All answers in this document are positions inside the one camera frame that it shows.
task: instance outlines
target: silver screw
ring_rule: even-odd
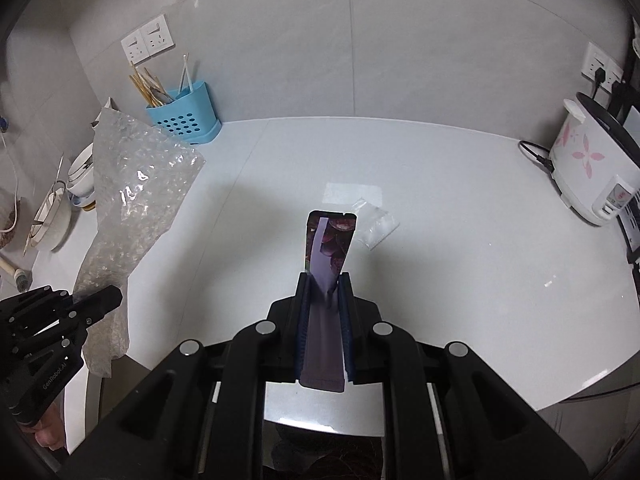
[[[189,339],[180,345],[180,353],[182,355],[193,355],[198,350],[200,350],[200,345],[193,339]]]
[[[389,335],[394,331],[394,328],[389,323],[380,322],[373,326],[373,332],[378,335]]]
[[[263,320],[255,326],[258,334],[266,335],[276,330],[276,324],[273,321]]]
[[[464,357],[469,353],[469,347],[464,343],[451,343],[449,345],[449,353],[455,357]]]

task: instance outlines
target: rice cooker lid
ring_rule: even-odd
[[[609,134],[609,137],[626,153],[626,156],[640,168],[640,146],[636,144],[629,132],[596,101],[582,92],[578,92],[575,96],[591,117],[598,121],[598,124]]]

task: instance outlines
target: purple packet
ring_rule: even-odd
[[[307,388],[344,391],[337,283],[355,226],[353,214],[324,211],[311,212],[306,223],[309,318],[300,384]]]

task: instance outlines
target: human hand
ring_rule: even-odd
[[[65,425],[60,417],[60,409],[55,402],[47,408],[35,426],[22,426],[25,433],[33,433],[36,442],[42,447],[55,451],[65,445]]]

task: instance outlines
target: rice cooker handle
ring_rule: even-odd
[[[569,112],[572,116],[574,116],[576,119],[578,119],[580,121],[580,123],[583,123],[584,120],[587,118],[584,115],[584,112],[575,103],[575,101],[571,101],[571,99],[565,99],[564,100],[564,108],[566,108],[566,111]]]

